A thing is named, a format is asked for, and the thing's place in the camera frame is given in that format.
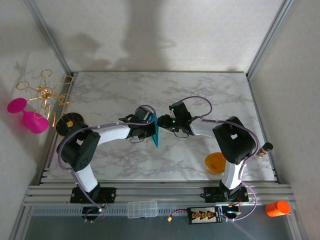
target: white wall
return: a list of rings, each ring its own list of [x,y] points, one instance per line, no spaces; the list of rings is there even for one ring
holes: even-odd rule
[[[40,83],[40,72],[52,69],[49,84],[64,75],[60,65],[22,0],[2,0],[0,7],[0,239],[8,239],[26,188],[44,159],[47,132],[35,135],[21,126],[21,113],[7,112],[8,103],[29,99],[31,91],[15,89],[17,82]],[[36,108],[33,102],[28,109]]]
[[[246,71],[283,0],[36,0],[78,71]]]
[[[320,239],[320,1],[295,0],[251,81],[311,240]]]

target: circuit board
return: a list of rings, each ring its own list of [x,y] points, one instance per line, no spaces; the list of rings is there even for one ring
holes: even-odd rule
[[[188,207],[189,224],[222,223],[221,209],[218,206]]]

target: orange cup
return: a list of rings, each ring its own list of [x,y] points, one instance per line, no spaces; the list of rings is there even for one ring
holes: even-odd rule
[[[265,212],[270,217],[278,217],[290,213],[290,205],[286,201],[280,200],[265,206]]]

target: small bottle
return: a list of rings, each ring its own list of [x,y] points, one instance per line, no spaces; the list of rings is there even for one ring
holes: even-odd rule
[[[256,153],[259,158],[263,158],[268,152],[274,149],[274,146],[270,142],[266,142]]]

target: white marble surface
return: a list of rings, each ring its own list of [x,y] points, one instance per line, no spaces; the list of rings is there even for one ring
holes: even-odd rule
[[[237,116],[263,143],[244,73],[80,72],[71,94],[68,112],[80,113],[90,126],[116,122],[143,104],[153,106],[157,116],[161,116],[169,113],[170,104],[200,95],[213,105],[207,119]],[[209,110],[208,103],[201,99],[188,99],[185,104],[192,116]],[[176,138],[160,128],[158,148],[151,137],[139,144],[128,139],[115,140],[98,146],[91,166],[98,180],[218,180],[221,175],[208,173],[204,163],[214,152],[220,152],[215,138]],[[57,154],[48,178],[71,178],[60,169]],[[268,156],[251,159],[243,179],[274,180]]]

